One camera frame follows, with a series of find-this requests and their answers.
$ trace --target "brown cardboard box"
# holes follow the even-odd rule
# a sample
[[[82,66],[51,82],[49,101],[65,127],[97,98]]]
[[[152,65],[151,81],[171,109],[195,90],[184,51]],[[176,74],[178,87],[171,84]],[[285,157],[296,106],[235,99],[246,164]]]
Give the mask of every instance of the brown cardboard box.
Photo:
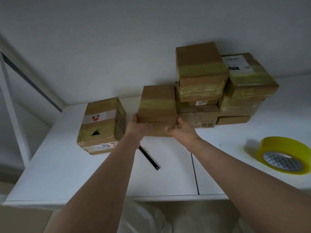
[[[229,76],[214,42],[176,48],[181,102],[218,100]]]
[[[216,125],[247,123],[251,116],[218,117]]]
[[[279,85],[250,53],[223,55],[230,69],[224,92],[231,98],[267,98]]]
[[[209,100],[209,101],[193,101],[188,102],[190,106],[199,106],[199,105],[213,105],[217,104],[218,100]]]
[[[178,97],[176,98],[176,108],[178,117],[187,119],[195,128],[214,127],[219,115],[216,104],[190,106],[186,102],[180,102]]]
[[[219,116],[248,116],[254,115],[263,99],[261,98],[230,98],[224,96],[218,102]]]
[[[168,136],[165,127],[177,124],[174,85],[144,86],[137,121],[153,125],[153,132],[147,136]]]
[[[111,152],[125,127],[126,113],[118,97],[88,103],[77,144],[91,155]]]

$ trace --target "forearm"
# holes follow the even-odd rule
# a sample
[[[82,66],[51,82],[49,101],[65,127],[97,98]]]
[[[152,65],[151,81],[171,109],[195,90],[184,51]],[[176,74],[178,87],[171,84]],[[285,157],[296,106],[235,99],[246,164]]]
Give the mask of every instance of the forearm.
[[[131,134],[124,136],[65,205],[50,232],[117,232],[138,146]]]
[[[311,197],[206,141],[193,154],[259,232],[311,231]]]

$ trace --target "yellow tape roll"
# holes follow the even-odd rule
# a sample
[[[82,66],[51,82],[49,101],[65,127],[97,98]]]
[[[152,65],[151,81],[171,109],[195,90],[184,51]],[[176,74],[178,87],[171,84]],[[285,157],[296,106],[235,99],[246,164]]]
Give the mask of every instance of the yellow tape roll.
[[[279,172],[296,175],[310,172],[311,150],[305,144],[287,137],[262,139],[256,158]]]

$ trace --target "person's right arm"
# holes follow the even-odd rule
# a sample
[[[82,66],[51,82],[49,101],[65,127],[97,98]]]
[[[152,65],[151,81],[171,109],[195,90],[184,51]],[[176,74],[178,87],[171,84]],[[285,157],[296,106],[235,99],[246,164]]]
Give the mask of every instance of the person's right arm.
[[[201,139],[187,121],[167,129],[212,176],[256,232],[311,232],[311,196]]]

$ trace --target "white table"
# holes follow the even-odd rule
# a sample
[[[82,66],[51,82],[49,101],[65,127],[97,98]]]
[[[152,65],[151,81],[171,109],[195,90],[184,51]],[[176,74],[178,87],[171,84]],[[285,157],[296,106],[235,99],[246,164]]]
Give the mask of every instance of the white table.
[[[309,79],[308,76],[278,78],[278,92],[263,102],[247,124],[196,130],[203,139],[237,159],[297,188],[310,189],[311,174],[296,176],[274,171],[244,151],[245,146],[256,149],[259,141],[267,136],[290,137],[311,147]],[[121,99],[128,116],[138,110],[139,101],[140,97]],[[105,160],[108,154],[91,156],[76,145],[85,108],[86,104],[81,104],[64,109],[5,205],[64,205]],[[193,156],[192,163],[191,154],[173,138],[145,137],[141,146],[161,169],[156,171],[138,150],[127,197],[144,201],[227,198],[197,159]]]

